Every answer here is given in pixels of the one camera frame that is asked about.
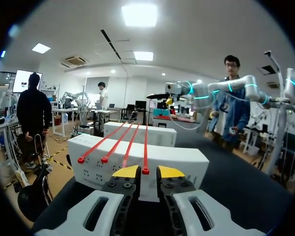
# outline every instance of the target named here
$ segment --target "man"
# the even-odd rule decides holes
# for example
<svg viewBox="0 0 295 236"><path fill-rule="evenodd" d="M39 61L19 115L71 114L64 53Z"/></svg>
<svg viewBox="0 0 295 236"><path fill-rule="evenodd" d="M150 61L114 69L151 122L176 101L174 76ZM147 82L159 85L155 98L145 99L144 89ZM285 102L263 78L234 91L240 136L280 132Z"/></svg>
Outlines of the man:
<svg viewBox="0 0 295 236"><path fill-rule="evenodd" d="M239 59L229 55L225 57L224 64L228 72L228 77L225 78L225 81L238 79L238 72L240 69ZM229 94L240 99L245 99L246 97L244 88L241 90L229 92ZM224 129L222 129L222 140L219 140L219 134L214 132L214 128L218 122L218 119L223 119L223 115L226 116L225 126ZM211 116L212 122L209 126L209 131L212 132L213 140L218 144L221 144L228 151L233 151L238 140L239 132L244 129L249 121L250 102L240 101L234 97L229 96L225 92L221 92L214 102Z"/></svg>
<svg viewBox="0 0 295 236"><path fill-rule="evenodd" d="M30 154L35 153L35 142L37 149L44 149L45 136L48 134L49 122L52 118L51 104L48 98L37 89L39 80L36 73L29 76L29 88L21 93L17 106L17 117L23 132L18 136L18 145L27 161L25 166L28 169L36 167L33 160L29 160ZM36 134L40 134L43 147L41 147L38 136L34 140ZM42 162L47 164L45 157L42 158Z"/></svg>
<svg viewBox="0 0 295 236"><path fill-rule="evenodd" d="M104 82L98 83L99 92L99 102L103 110L108 108L108 93L106 89L106 84ZM104 114L99 115L100 122L100 133L104 133Z"/></svg>

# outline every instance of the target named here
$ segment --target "yellow black tape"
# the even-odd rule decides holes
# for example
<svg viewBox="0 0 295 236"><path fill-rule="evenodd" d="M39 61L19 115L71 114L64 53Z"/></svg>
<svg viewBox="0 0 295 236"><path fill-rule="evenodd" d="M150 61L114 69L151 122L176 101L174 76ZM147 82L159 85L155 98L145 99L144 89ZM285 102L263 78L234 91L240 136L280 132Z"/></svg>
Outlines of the yellow black tape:
<svg viewBox="0 0 295 236"><path fill-rule="evenodd" d="M61 163L61 162L59 162L59 161L56 161L55 159L52 159L52 158L51 158L51 160L52 160L53 162L56 162L57 164L63 166L63 167L66 167L67 169L73 171L73 170L72 170L72 167L67 166L67 165L65 165L65 164L63 164L63 163Z"/></svg>
<svg viewBox="0 0 295 236"><path fill-rule="evenodd" d="M4 188L3 190L7 189L8 187L10 187L12 184L16 183L18 181L17 178L15 178L14 180L12 180L10 183L8 183Z"/></svg>
<svg viewBox="0 0 295 236"><path fill-rule="evenodd" d="M33 171L33 170L27 170L27 171L25 171L24 173L26 174L26 173L31 172L31 171ZM18 181L19 181L19 180L18 180L17 178L13 179L10 183L8 183L8 184L3 188L3 190L7 189L7 188L10 187L12 184L14 184L14 183L16 183L16 182L18 182Z"/></svg>
<svg viewBox="0 0 295 236"><path fill-rule="evenodd" d="M59 150L59 151L56 151L54 154L52 154L52 155L50 156L50 159L53 160L54 162L56 162L56 163L58 163L58 164L64 166L64 167L68 168L69 170L72 170L71 167L66 166L66 165L62 164L61 162L58 162L58 161L52 159L53 156L59 154L60 152L66 150L67 148L68 148L68 147L65 147L65 148L63 148L63 149L61 149L61 150ZM12 184L16 183L17 181L18 181L17 178L13 179L13 180L12 180L10 183L8 183L3 189L4 189L4 190L7 189L8 187L10 187Z"/></svg>
<svg viewBox="0 0 295 236"><path fill-rule="evenodd" d="M59 154L60 152L66 150L67 148L68 148L68 147L65 147L65 148L61 149L60 151L56 151L54 154L52 154L52 155L50 156L50 158L52 158L53 156L56 156L57 154Z"/></svg>

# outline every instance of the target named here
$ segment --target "sneaker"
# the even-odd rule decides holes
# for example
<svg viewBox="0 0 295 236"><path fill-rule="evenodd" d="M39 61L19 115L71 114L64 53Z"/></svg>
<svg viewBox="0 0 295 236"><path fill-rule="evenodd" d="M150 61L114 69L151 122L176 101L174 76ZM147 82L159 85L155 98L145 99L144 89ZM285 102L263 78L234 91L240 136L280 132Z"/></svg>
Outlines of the sneaker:
<svg viewBox="0 0 295 236"><path fill-rule="evenodd" d="M53 170L53 167L50 164L48 164L47 159L45 157L42 158L41 161L43 164L47 165L47 171L50 173Z"/></svg>
<svg viewBox="0 0 295 236"><path fill-rule="evenodd" d="M31 161L31 162L26 162L26 163L25 163L25 167L26 167L27 169L33 170L33 169L36 168L36 165L34 164L33 161Z"/></svg>

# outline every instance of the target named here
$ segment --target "man in black hoodie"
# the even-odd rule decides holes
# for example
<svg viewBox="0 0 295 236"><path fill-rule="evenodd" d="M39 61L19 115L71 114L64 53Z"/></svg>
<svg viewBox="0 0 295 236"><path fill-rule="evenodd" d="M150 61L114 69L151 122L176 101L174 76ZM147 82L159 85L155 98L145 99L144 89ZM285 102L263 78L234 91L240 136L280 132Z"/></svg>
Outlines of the man in black hoodie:
<svg viewBox="0 0 295 236"><path fill-rule="evenodd" d="M40 139L36 134L40 134L43 146L48 134L49 122L51 120L51 104L44 93L37 89L39 84L39 75L33 73L29 76L29 88L21 93L18 106L17 117L22 126L22 134L18 137L18 145L22 151L23 157L27 159L25 166L28 169L34 169L36 165L33 160L28 160L29 154L35 152L36 146L41 148Z"/></svg>

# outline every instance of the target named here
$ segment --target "man in white shirt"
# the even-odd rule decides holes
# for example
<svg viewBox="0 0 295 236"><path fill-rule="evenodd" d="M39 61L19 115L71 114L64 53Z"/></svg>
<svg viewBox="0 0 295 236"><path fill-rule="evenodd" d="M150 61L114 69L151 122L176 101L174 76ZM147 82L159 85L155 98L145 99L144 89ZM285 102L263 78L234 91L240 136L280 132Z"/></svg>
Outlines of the man in white shirt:
<svg viewBox="0 0 295 236"><path fill-rule="evenodd" d="M102 106L103 110L107 110L108 108L108 92L106 89L106 84L104 82L98 83L99 92L99 102ZM104 132L104 114L99 115L99 123L100 123L100 132Z"/></svg>

